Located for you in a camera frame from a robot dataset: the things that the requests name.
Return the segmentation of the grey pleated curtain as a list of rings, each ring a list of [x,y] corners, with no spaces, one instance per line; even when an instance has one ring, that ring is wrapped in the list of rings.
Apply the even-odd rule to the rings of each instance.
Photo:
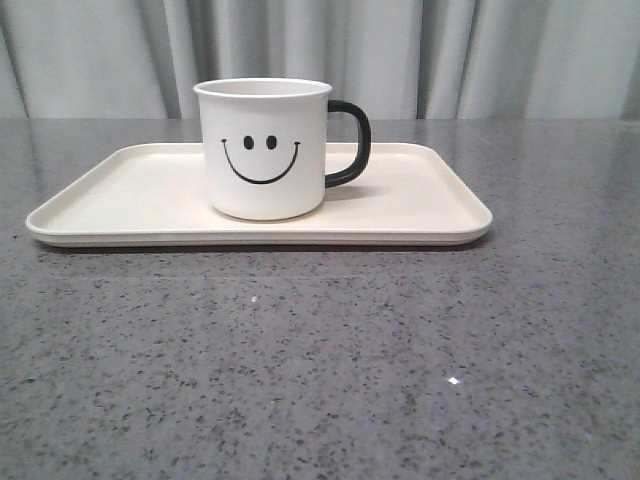
[[[332,85],[374,119],[635,119],[635,1],[5,1],[5,118],[192,119],[205,80]]]

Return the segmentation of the white smiley mug black handle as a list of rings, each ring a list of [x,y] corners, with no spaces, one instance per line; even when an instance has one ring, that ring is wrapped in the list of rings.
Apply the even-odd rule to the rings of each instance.
[[[200,112],[208,195],[234,218],[282,220],[316,209],[329,188],[368,165],[371,127],[357,105],[332,100],[331,85],[292,78],[231,78],[193,88]],[[327,117],[352,116],[357,150],[351,164],[325,171]]]

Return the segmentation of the cream rectangular plastic tray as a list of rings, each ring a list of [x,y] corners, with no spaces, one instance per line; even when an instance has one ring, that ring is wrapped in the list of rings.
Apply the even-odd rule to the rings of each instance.
[[[432,149],[376,143],[366,171],[306,215],[257,222],[207,202],[198,143],[120,149],[32,211],[32,236],[59,247],[461,245],[493,216]]]

